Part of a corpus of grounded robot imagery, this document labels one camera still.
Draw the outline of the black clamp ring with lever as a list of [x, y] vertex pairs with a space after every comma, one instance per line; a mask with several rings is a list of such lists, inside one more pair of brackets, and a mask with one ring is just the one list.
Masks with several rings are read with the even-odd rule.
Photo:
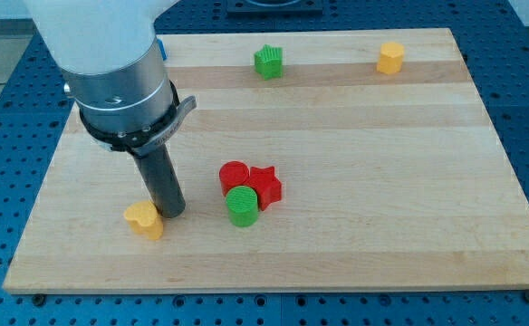
[[162, 82], [158, 91], [130, 106], [97, 110], [78, 101], [85, 129], [109, 151], [147, 156], [162, 147], [197, 107], [194, 96], [181, 100], [174, 83], [168, 81], [169, 87]]

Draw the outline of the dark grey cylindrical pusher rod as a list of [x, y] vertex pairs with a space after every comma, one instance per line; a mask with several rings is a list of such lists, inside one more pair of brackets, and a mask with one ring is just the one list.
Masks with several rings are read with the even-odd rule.
[[186, 201], [166, 146], [136, 155], [134, 160], [159, 213], [165, 218], [180, 216]]

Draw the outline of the blue block behind arm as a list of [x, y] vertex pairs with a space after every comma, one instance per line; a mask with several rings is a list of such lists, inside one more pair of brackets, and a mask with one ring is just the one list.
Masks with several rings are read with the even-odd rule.
[[162, 57], [162, 61], [166, 61], [167, 58], [168, 58], [168, 55], [166, 53], [166, 49], [165, 49], [164, 43], [159, 38], [157, 38], [156, 41], [157, 41], [157, 44], [159, 46], [159, 50], [160, 50], [160, 54], [161, 54], [161, 57]]

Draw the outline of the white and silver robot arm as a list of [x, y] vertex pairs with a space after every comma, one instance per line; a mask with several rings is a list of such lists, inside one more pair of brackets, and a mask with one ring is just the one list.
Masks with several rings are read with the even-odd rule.
[[87, 132], [109, 151], [136, 162], [159, 213], [186, 207], [166, 148], [196, 108], [181, 100], [164, 66], [155, 20], [165, 0], [25, 0], [36, 28], [62, 72]]

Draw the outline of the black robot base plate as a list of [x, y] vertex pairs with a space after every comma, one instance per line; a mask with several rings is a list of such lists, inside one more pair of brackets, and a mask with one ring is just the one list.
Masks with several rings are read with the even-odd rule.
[[229, 15], [321, 14], [323, 0], [225, 0]]

